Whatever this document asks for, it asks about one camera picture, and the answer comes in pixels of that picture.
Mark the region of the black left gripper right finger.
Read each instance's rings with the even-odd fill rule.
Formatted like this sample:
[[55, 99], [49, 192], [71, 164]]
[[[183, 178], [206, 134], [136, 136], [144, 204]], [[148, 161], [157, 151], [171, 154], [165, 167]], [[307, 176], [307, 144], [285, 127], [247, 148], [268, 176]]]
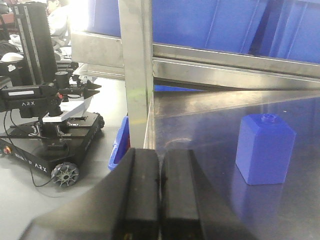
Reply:
[[192, 150], [171, 149], [161, 170], [164, 240], [255, 240], [212, 187]]

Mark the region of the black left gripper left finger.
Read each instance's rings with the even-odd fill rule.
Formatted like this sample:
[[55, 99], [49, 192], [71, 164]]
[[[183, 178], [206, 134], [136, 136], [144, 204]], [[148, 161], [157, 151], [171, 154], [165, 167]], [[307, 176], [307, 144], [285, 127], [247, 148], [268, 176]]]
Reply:
[[156, 240], [159, 161], [131, 148], [117, 167], [73, 201], [34, 218], [24, 240]]

